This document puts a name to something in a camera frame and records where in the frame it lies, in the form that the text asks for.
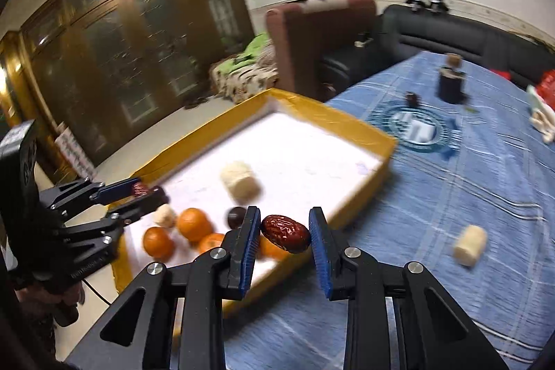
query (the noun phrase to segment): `red date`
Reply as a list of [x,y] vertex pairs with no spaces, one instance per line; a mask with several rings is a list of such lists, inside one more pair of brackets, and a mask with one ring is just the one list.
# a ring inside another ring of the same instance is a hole
[[133,196],[138,198],[139,196],[148,195],[151,189],[143,182],[135,182],[132,187]]
[[274,245],[292,254],[309,247],[309,230],[301,223],[283,215],[268,215],[262,220],[260,231]]

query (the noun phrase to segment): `cork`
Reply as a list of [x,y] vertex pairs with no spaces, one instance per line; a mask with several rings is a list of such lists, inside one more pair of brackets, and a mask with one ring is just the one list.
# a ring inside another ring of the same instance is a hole
[[447,56],[446,65],[453,68],[454,70],[461,67],[462,57],[458,53],[446,53]]
[[473,267],[486,249],[487,232],[479,226],[470,225],[462,231],[453,247],[453,257],[465,267]]

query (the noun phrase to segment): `white paper item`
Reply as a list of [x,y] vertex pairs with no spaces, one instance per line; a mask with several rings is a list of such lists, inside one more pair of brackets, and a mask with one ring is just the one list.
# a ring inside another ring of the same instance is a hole
[[83,151],[83,148],[81,148],[81,145],[77,142],[77,139],[69,127],[66,127],[60,133],[54,140],[54,143],[79,177],[88,177],[91,180],[94,179],[96,176],[96,168],[85,154],[85,151]]
[[[262,185],[262,192],[249,203],[260,208],[262,218],[280,214],[305,226],[312,207],[320,206],[326,216],[333,215],[381,163],[380,157],[326,130],[274,112],[161,181],[170,206],[178,215],[188,207],[199,208],[206,212],[215,232],[226,233],[227,212],[236,204],[220,173],[236,160],[247,163]],[[155,226],[153,214],[126,228],[133,276],[153,261],[142,245],[143,234],[151,226]],[[171,237],[176,241],[176,252],[168,266],[190,262],[198,255],[177,229],[172,230]],[[274,266],[273,259],[257,259],[253,284]]]

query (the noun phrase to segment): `white tile floor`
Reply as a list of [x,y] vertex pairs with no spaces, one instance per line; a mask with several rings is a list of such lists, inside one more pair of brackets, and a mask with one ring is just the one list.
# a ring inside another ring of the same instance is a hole
[[[98,167],[97,179],[105,183],[112,183],[129,177],[137,168],[143,166],[172,143],[231,107],[233,107],[231,101],[212,98],[194,109],[177,110],[102,162]],[[105,207],[94,206],[71,219],[68,225],[97,220],[102,217],[104,212]],[[108,301],[111,302],[117,297],[110,266],[89,276],[87,281]],[[107,308],[107,305],[87,286],[84,288],[86,300],[84,305],[79,306],[79,320],[67,328],[56,329],[56,357],[61,361],[67,357]]]

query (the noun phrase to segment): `black leather sofa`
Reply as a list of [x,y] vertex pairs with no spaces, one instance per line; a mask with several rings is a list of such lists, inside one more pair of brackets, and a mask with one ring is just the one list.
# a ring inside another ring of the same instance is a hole
[[323,55],[318,78],[335,94],[422,50],[460,54],[487,69],[507,71],[520,88],[536,85],[555,69],[555,54],[541,45],[478,21],[390,5],[379,17],[373,40]]

